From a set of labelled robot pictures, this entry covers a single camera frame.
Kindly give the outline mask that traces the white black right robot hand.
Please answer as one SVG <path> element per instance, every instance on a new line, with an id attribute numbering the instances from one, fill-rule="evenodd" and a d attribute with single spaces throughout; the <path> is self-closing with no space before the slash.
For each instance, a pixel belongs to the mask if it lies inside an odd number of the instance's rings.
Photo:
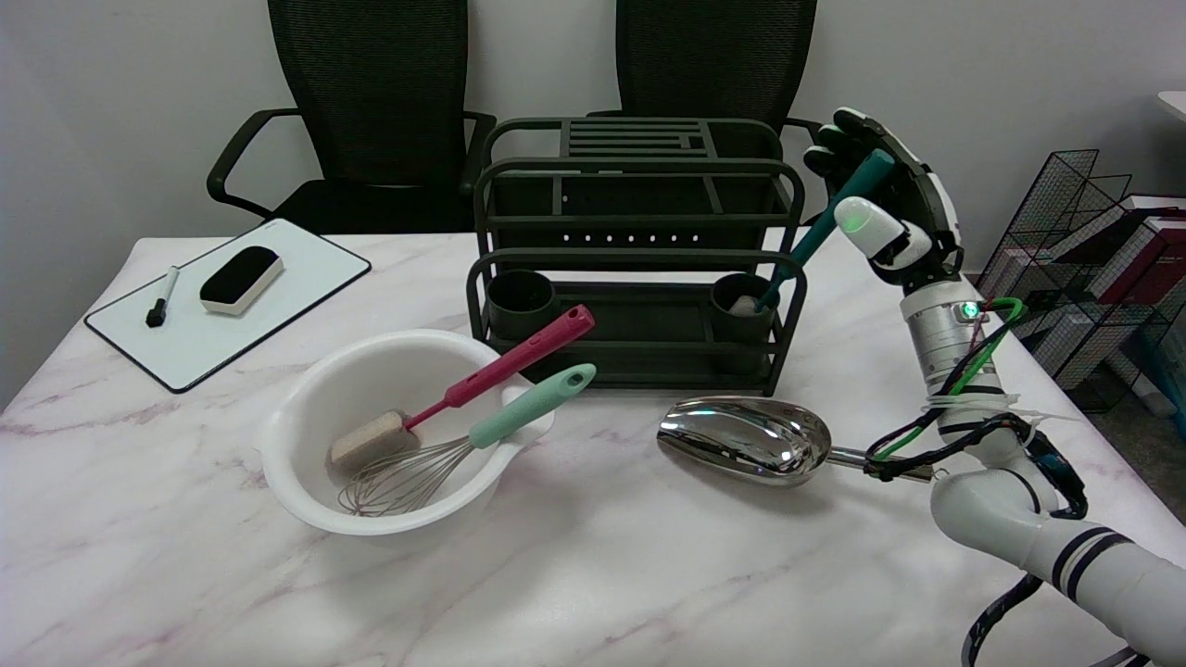
<path id="1" fill-rule="evenodd" d="M 957 282 L 965 250 L 959 241 L 957 214 L 943 182 L 893 131 L 867 113 L 839 107 L 830 122 L 814 133 L 803 155 L 808 170 L 825 182 L 831 201 L 857 195 L 848 182 L 863 161 L 881 151 L 893 161 L 863 199 L 882 208 L 894 220 L 908 222 L 930 240 L 931 248 L 906 269 L 871 269 L 881 282 L 894 284 L 903 296 L 913 296 L 933 282 Z"/>

